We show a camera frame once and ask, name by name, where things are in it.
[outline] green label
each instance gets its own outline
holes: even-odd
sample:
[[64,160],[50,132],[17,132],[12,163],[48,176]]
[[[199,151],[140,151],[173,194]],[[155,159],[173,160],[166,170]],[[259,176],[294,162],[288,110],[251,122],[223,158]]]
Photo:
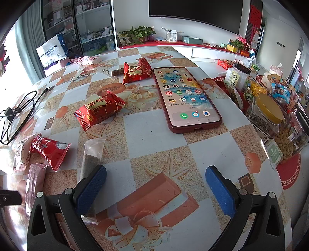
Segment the green label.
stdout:
[[272,146],[267,150],[267,152],[273,163],[276,163],[277,159],[280,157],[278,148],[274,144],[272,144]]

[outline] television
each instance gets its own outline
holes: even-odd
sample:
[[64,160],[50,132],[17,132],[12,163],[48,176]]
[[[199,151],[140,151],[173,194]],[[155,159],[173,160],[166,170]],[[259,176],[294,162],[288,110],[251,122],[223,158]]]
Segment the television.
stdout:
[[149,0],[150,17],[188,19],[236,34],[239,33],[242,10],[243,0]]

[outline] plastic jar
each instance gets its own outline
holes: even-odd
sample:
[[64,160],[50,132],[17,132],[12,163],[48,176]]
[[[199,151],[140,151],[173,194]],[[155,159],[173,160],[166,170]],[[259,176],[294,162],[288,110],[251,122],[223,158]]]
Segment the plastic jar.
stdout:
[[263,93],[253,98],[246,116],[252,124],[271,137],[279,133],[279,124],[283,120],[280,107]]
[[233,64],[232,74],[233,72],[239,75],[238,82],[236,84],[236,88],[241,91],[246,83],[247,77],[250,75],[251,71],[244,65],[235,62]]

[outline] curtain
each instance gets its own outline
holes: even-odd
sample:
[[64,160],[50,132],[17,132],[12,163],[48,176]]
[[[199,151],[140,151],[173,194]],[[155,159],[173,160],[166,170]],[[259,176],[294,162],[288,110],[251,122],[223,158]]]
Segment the curtain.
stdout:
[[16,42],[23,66],[32,83],[45,77],[36,48],[45,43],[41,18],[41,0],[35,1],[16,22]]

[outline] silver screw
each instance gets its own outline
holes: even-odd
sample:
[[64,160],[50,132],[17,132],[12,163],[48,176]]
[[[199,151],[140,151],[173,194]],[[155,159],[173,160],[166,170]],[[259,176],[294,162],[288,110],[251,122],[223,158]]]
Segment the silver screw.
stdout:
[[64,190],[65,194],[71,194],[73,192],[72,188],[67,188],[66,190]]
[[275,195],[273,192],[270,192],[268,195],[269,195],[272,199],[276,197],[276,195]]
[[43,196],[43,192],[38,192],[38,193],[36,194],[36,196],[37,196],[38,198],[41,198],[41,197]]
[[247,190],[246,189],[239,189],[239,193],[241,195],[246,195],[247,194]]

